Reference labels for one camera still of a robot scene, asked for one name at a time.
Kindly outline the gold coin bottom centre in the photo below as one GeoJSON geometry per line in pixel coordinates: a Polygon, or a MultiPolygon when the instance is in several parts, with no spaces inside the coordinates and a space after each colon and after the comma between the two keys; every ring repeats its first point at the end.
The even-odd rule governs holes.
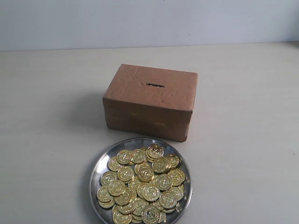
{"type": "Polygon", "coordinates": [[[145,224],[157,224],[160,219],[160,211],[153,205],[147,205],[142,210],[142,221],[145,224]]]}

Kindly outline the brown cardboard slot box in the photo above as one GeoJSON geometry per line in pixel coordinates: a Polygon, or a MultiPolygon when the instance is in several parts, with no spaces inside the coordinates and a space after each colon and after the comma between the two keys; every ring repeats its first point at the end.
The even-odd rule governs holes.
{"type": "Polygon", "coordinates": [[[102,101],[108,128],[184,142],[198,74],[122,64],[102,101]]]}

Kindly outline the gold coin right edge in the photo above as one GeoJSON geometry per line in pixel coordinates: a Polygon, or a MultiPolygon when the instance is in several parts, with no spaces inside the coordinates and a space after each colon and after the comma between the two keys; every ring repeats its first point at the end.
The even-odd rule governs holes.
{"type": "Polygon", "coordinates": [[[168,172],[168,175],[172,179],[172,185],[173,186],[179,186],[185,181],[185,173],[179,168],[175,168],[173,170],[170,170],[168,172]]]}

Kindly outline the gold coin bottom left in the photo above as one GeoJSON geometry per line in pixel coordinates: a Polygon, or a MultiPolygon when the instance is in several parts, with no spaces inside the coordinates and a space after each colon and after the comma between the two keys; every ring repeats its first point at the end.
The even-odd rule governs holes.
{"type": "Polygon", "coordinates": [[[132,215],[120,213],[116,205],[112,208],[112,218],[115,224],[130,224],[132,221],[132,215]]]}

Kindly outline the gold coin lower right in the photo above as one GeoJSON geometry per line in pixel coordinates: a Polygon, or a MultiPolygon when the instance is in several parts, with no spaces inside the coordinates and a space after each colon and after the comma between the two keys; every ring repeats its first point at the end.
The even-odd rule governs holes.
{"type": "Polygon", "coordinates": [[[177,205],[177,197],[174,193],[165,191],[159,197],[160,205],[165,209],[172,209],[177,205]]]}

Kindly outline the gold coin far right upper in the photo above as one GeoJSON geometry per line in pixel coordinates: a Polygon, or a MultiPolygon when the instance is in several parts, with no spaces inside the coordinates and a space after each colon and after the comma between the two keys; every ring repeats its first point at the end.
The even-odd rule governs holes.
{"type": "Polygon", "coordinates": [[[176,154],[169,154],[167,157],[170,160],[170,168],[176,168],[180,164],[180,157],[176,154]]]}

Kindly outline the gold coin upper middle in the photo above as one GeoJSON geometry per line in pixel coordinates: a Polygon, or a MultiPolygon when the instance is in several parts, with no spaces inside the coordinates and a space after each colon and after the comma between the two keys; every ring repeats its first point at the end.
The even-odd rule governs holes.
{"type": "Polygon", "coordinates": [[[146,161],[146,155],[145,155],[145,148],[137,148],[134,149],[131,154],[132,154],[132,162],[135,164],[142,163],[146,161]]]}

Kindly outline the gold coin centre right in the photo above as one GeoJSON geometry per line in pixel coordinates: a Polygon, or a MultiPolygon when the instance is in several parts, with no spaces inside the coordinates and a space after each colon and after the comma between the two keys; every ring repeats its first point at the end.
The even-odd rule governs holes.
{"type": "Polygon", "coordinates": [[[172,178],[168,174],[161,174],[156,178],[156,184],[161,191],[169,190],[172,187],[172,178]]]}

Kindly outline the gold coin centre left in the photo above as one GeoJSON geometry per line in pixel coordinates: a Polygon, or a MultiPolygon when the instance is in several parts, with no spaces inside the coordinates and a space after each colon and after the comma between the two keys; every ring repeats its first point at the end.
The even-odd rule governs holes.
{"type": "Polygon", "coordinates": [[[124,166],[118,170],[117,175],[119,180],[129,182],[134,177],[134,170],[129,166],[124,166]]]}

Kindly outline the gold coin far left upper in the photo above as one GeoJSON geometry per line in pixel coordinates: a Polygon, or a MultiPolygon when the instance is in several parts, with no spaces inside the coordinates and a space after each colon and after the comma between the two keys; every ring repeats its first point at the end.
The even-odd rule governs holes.
{"type": "Polygon", "coordinates": [[[107,165],[108,168],[113,172],[118,172],[122,167],[124,167],[117,161],[116,156],[110,158],[107,165]]]}

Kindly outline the round steel plate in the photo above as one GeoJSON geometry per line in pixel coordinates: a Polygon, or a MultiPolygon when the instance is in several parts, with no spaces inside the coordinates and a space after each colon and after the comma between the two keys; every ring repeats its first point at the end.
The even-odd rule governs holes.
{"type": "Polygon", "coordinates": [[[109,159],[116,156],[117,153],[122,149],[135,149],[138,147],[149,146],[150,144],[153,143],[162,146],[164,148],[165,155],[171,153],[177,154],[181,159],[181,162],[178,167],[184,171],[186,176],[186,182],[184,184],[185,187],[184,197],[180,201],[177,207],[177,211],[167,215],[166,223],[175,224],[187,210],[192,197],[192,179],[190,175],[190,169],[183,156],[173,146],[171,146],[170,144],[162,140],[146,138],[146,137],[136,137],[136,138],[123,140],[121,142],[118,142],[108,147],[107,150],[97,159],[97,162],[95,163],[95,166],[91,171],[91,176],[89,181],[89,197],[90,197],[90,202],[93,207],[93,210],[99,217],[101,224],[113,223],[111,210],[100,207],[98,203],[98,199],[96,197],[96,192],[100,187],[100,177],[102,174],[108,171],[107,163],[109,159]]]}

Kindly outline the gold coin lower left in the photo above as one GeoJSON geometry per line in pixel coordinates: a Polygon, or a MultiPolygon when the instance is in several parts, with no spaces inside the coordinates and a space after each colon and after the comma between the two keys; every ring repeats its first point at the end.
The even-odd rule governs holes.
{"type": "Polygon", "coordinates": [[[100,202],[106,203],[113,200],[113,196],[108,191],[108,186],[101,186],[97,192],[96,197],[100,202]]]}

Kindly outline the gold coin left middle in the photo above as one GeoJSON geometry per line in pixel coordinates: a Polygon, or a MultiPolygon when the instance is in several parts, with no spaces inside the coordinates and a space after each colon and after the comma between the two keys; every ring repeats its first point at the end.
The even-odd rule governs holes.
{"type": "Polygon", "coordinates": [[[114,182],[117,179],[118,177],[116,172],[107,171],[101,176],[100,183],[102,186],[108,186],[110,183],[114,182]]]}

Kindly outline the gold coin top of pile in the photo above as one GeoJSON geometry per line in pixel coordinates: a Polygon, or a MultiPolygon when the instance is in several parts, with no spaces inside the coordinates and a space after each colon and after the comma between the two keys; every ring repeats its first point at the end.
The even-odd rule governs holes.
{"type": "Polygon", "coordinates": [[[163,147],[158,144],[152,144],[147,149],[148,157],[156,159],[164,155],[163,147]]]}

